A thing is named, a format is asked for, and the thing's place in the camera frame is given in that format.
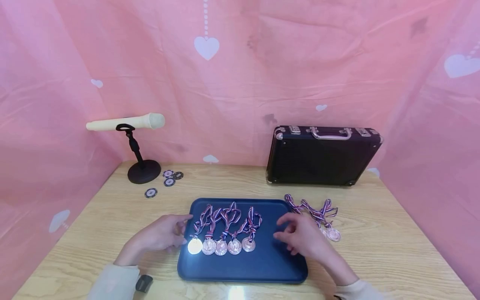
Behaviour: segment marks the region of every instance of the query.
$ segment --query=red white and blue ribbon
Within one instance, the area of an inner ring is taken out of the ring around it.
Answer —
[[[255,224],[255,216],[258,216],[257,224]],[[251,243],[253,239],[255,239],[255,233],[257,232],[257,229],[262,224],[262,215],[257,213],[253,206],[250,206],[250,209],[248,210],[247,222],[248,226],[245,228],[245,232],[250,233],[248,241]]]
[[[327,199],[325,200],[324,206],[320,211],[313,209],[305,199],[302,199],[301,205],[308,209],[312,217],[315,219],[315,223],[317,223],[318,228],[321,227],[323,224],[326,228],[332,227],[332,222],[327,222],[327,218],[335,217],[338,213],[338,207],[332,208],[332,200]]]
[[[220,212],[220,216],[225,222],[225,230],[222,231],[222,236],[220,238],[221,240],[225,240],[225,238],[228,236],[230,225],[235,224],[240,220],[241,211],[237,209],[237,203],[232,202],[232,204],[230,204],[230,208],[224,208]]]
[[[294,213],[301,214],[301,210],[305,208],[303,205],[296,206],[290,194],[285,195],[285,201],[290,205]]]
[[[196,221],[193,224],[193,228],[195,228],[195,233],[193,235],[190,235],[191,237],[193,237],[194,239],[198,238],[198,235],[200,234],[200,232],[202,232],[204,227],[210,225],[210,222],[208,222],[208,217],[212,214],[212,209],[213,207],[210,204],[207,204],[207,208],[200,215],[200,220]]]
[[[244,221],[243,224],[240,226],[239,230],[234,231],[233,233],[230,234],[230,235],[232,236],[232,240],[236,239],[237,236],[238,236],[239,234],[241,234],[242,232],[248,233],[248,229],[246,229],[247,224],[248,224],[248,218],[245,218],[245,221]]]
[[[222,219],[222,217],[220,216],[220,212],[222,210],[222,208],[219,208],[210,214],[210,229],[207,231],[207,233],[205,233],[206,239],[213,238],[213,232],[215,231],[216,223]]]

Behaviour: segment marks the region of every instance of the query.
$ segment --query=black microphone stand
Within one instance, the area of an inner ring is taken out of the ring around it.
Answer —
[[[151,182],[157,178],[160,175],[162,168],[160,164],[154,160],[143,160],[142,155],[140,154],[140,146],[138,145],[137,140],[133,138],[135,127],[129,124],[118,124],[116,130],[125,131],[130,144],[130,149],[135,153],[138,160],[138,162],[128,170],[128,180],[135,184],[142,184]]]

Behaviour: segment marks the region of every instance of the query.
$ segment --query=sleeve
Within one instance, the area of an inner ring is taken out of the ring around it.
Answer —
[[[93,284],[87,300],[132,300],[139,273],[137,266],[107,265]]]
[[[341,300],[383,300],[377,290],[361,280],[346,287],[337,287],[335,297]]]

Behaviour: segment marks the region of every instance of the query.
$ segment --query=briefcase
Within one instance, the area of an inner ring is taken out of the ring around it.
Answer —
[[[267,180],[352,186],[382,142],[372,128],[277,126]]]

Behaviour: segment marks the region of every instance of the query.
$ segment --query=blue tray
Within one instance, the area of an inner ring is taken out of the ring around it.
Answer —
[[[273,233],[283,231],[286,224],[277,226],[276,221],[283,214],[290,211],[288,204],[279,199],[222,199],[222,198],[199,198],[190,207],[193,219],[187,223],[185,238],[190,241],[191,234],[195,232],[194,221],[205,210],[207,204],[215,209],[228,208],[230,204],[237,202],[241,210],[240,221],[230,228],[230,232],[238,230],[247,217],[250,206],[262,215],[263,222],[255,235],[255,250],[245,252],[242,250],[238,255],[229,252],[223,256],[215,254],[205,255],[203,252],[192,255],[187,250],[187,245],[182,246],[180,251],[177,271],[184,280],[190,281],[234,281],[234,282],[279,282],[299,284],[305,281],[308,268],[305,258],[301,255],[290,255],[286,244],[274,239]],[[214,239],[218,240],[225,223],[220,221],[216,224]],[[208,228],[205,227],[199,238],[203,241]],[[238,236],[242,241],[247,237],[243,233]]]

